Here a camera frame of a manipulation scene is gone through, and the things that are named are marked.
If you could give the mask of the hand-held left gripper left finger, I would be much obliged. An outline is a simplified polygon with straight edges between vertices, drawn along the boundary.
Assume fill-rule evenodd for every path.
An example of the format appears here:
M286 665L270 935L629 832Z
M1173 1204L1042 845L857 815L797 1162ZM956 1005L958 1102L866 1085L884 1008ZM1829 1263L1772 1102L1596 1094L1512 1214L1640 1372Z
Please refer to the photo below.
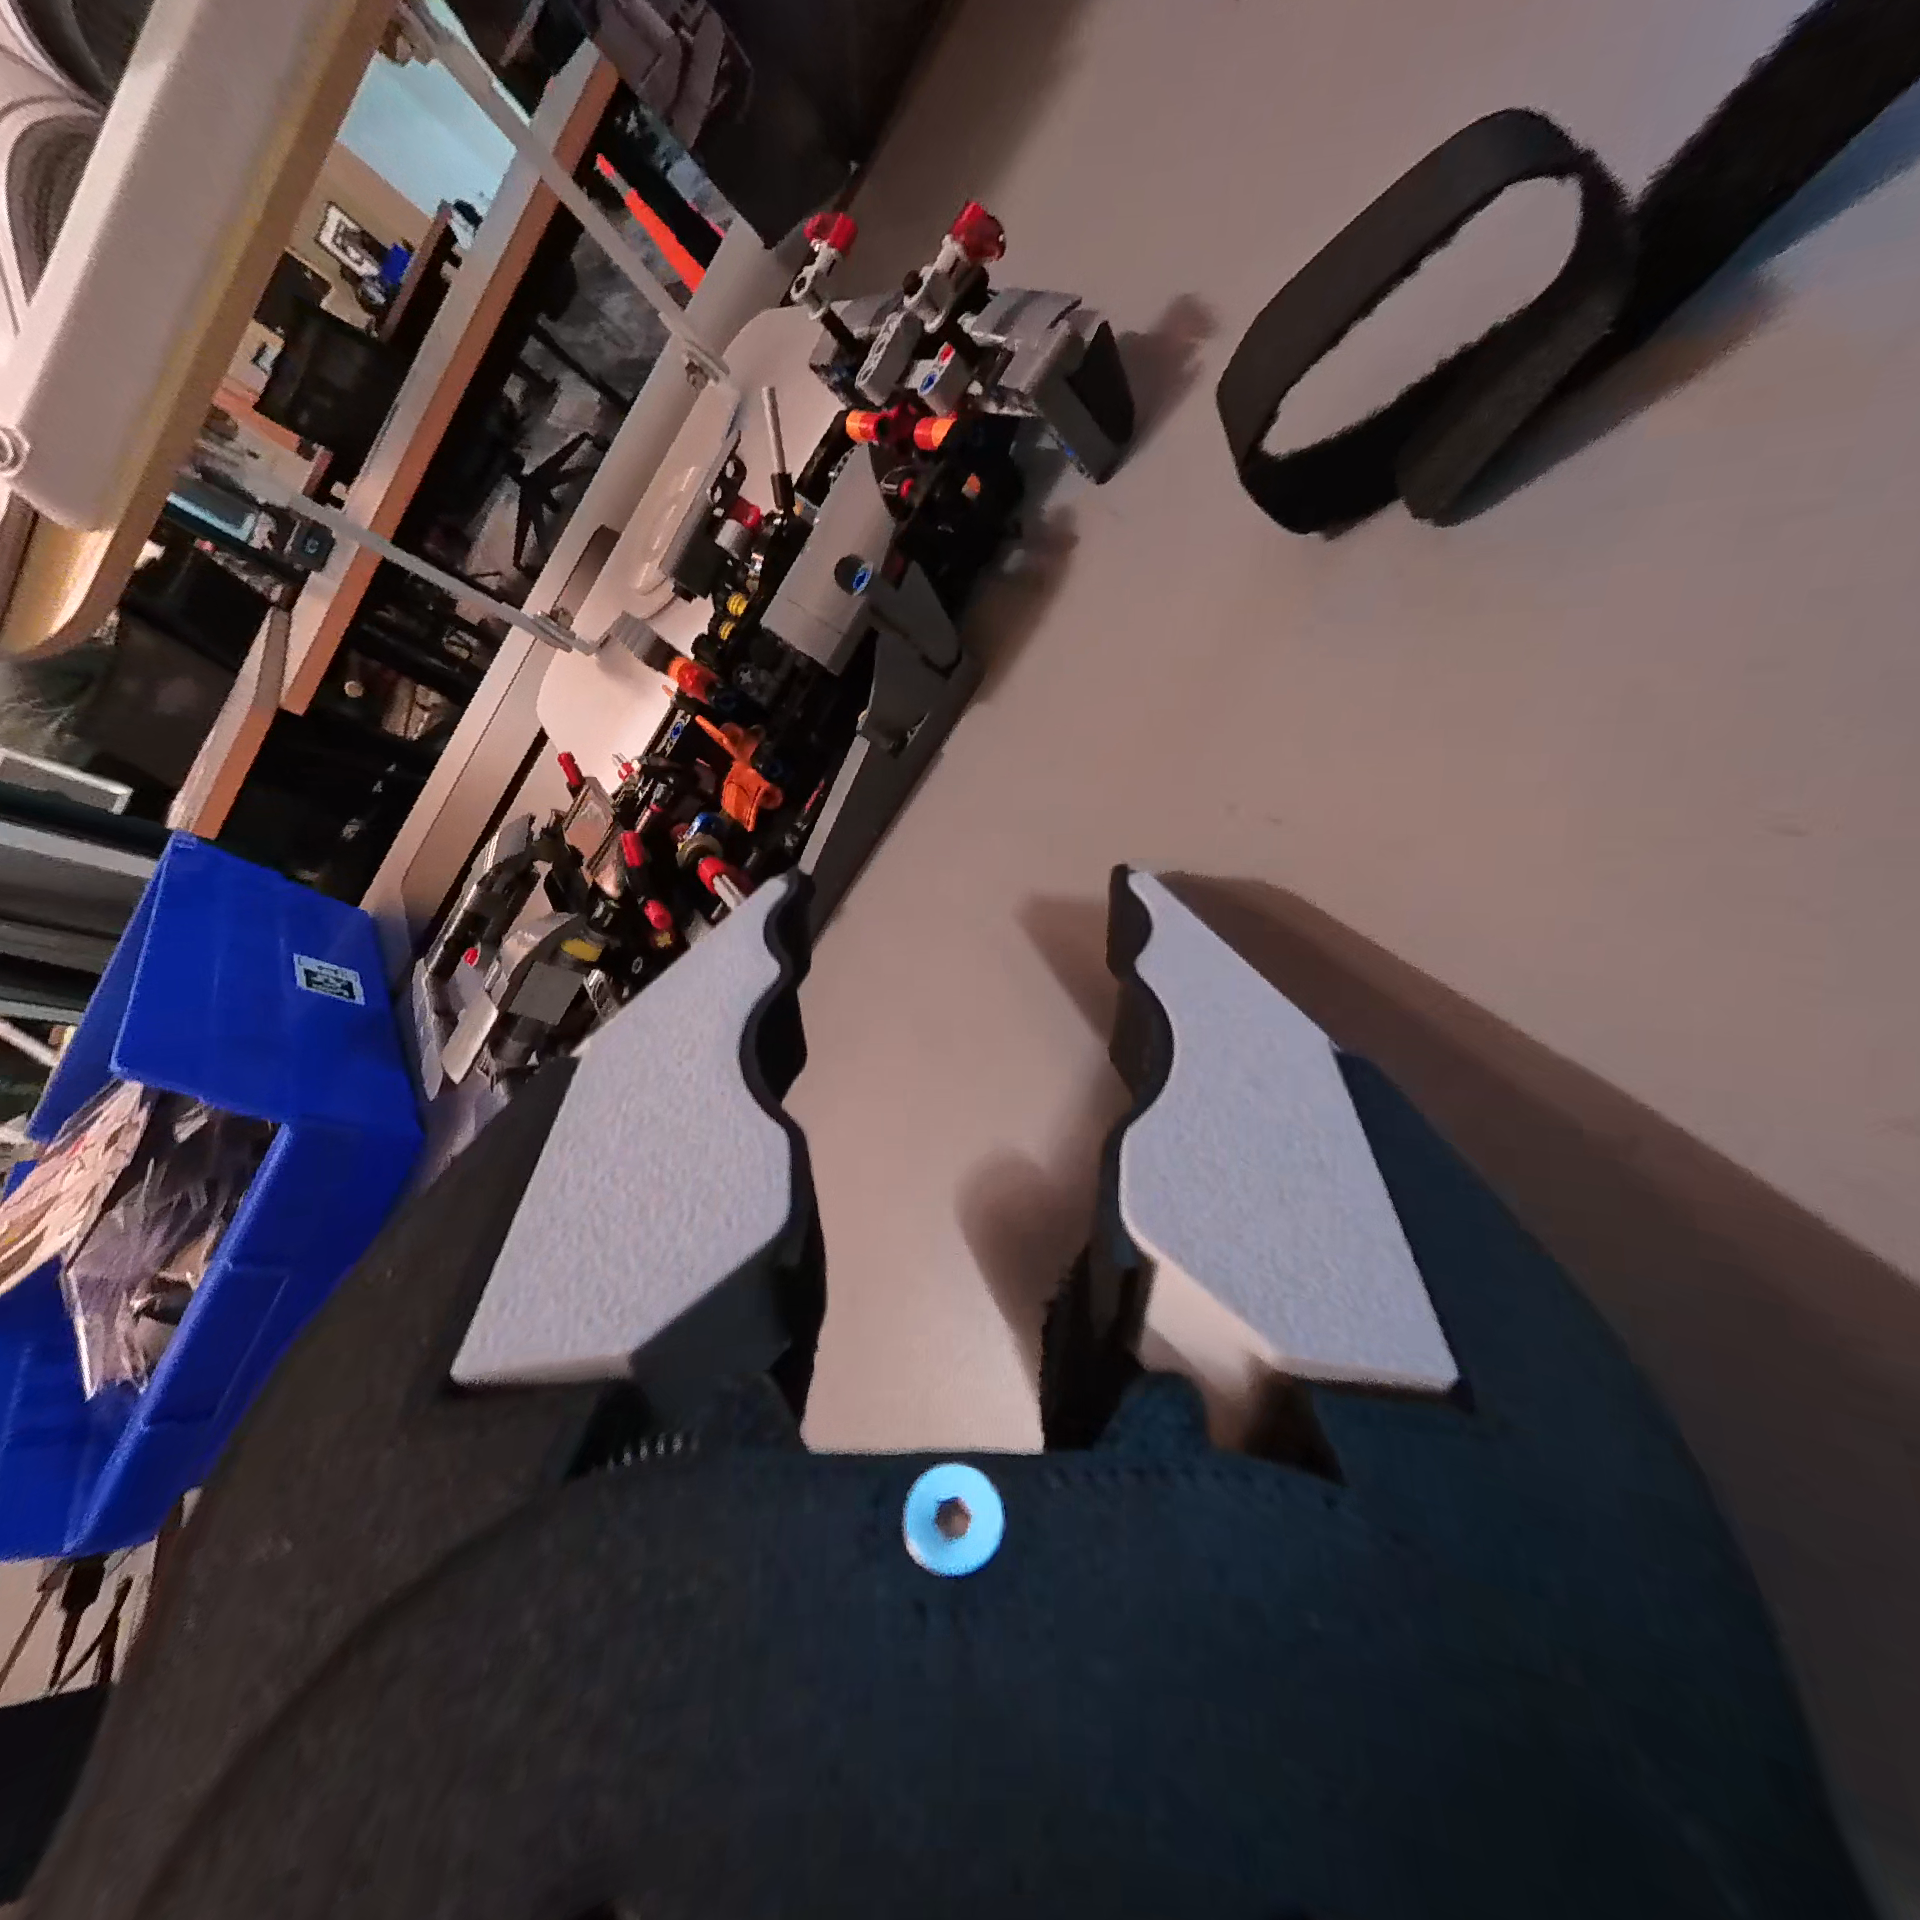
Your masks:
M801 1129L810 882L745 896L564 1065L450 1364L461 1386L809 1386L825 1240Z

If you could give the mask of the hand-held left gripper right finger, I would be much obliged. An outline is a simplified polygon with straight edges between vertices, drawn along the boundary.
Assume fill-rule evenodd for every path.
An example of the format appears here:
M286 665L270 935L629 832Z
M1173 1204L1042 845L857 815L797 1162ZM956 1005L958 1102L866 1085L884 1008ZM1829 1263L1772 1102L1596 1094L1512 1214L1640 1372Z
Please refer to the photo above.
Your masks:
M1273 1441L1309 1386L1446 1401L1461 1367L1332 1038L1162 878L1110 874L1102 1162L1119 1346L1214 1441Z

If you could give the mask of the partly built lego vehicle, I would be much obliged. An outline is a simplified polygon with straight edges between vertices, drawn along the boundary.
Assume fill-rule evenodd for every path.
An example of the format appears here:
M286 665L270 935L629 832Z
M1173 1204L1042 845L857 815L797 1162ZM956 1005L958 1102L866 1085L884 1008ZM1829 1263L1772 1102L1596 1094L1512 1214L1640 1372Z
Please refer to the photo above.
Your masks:
M822 922L982 679L962 637L1018 540L1022 453L1104 484L1136 433L1113 327L993 285L978 199L898 290L836 297L846 209L801 226L777 310L736 337L758 394L637 641L633 748L560 756L564 802L498 825L412 973L425 1096L514 1089L583 1044L770 878Z

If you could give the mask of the blue plastic bin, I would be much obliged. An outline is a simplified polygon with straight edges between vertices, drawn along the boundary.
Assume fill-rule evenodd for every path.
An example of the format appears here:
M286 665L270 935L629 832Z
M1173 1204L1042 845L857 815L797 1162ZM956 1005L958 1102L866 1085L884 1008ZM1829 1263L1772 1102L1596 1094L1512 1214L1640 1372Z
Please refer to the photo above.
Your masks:
M276 1129L156 1375L87 1397L56 1265L2 1303L2 1553L145 1543L370 1247L422 1144L372 919L178 832L30 1140L113 1079Z

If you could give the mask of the clear plastic parts bags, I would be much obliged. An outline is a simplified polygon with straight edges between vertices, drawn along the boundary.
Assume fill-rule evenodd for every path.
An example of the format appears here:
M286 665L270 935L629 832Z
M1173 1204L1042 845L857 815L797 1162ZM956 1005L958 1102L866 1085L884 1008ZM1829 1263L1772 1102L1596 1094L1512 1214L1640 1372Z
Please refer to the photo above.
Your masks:
M2 1208L2 1292L55 1292L85 1398L145 1386L279 1127L130 1080L87 1096Z

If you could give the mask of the white book stand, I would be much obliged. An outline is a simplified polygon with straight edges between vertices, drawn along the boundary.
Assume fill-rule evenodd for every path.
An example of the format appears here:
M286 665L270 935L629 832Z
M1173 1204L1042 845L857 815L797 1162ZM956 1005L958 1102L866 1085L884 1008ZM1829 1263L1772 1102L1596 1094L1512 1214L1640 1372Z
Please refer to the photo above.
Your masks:
M669 567L761 398L689 305L583 192L489 74L422 5L153 5L78 197L4 350L4 510L26 537L6 562L4 649L87 637L122 590L191 450L348 98L390 16L509 138L668 327L668 369L697 369L689 430L668 450L570 620L486 610L567 653L637 641Z

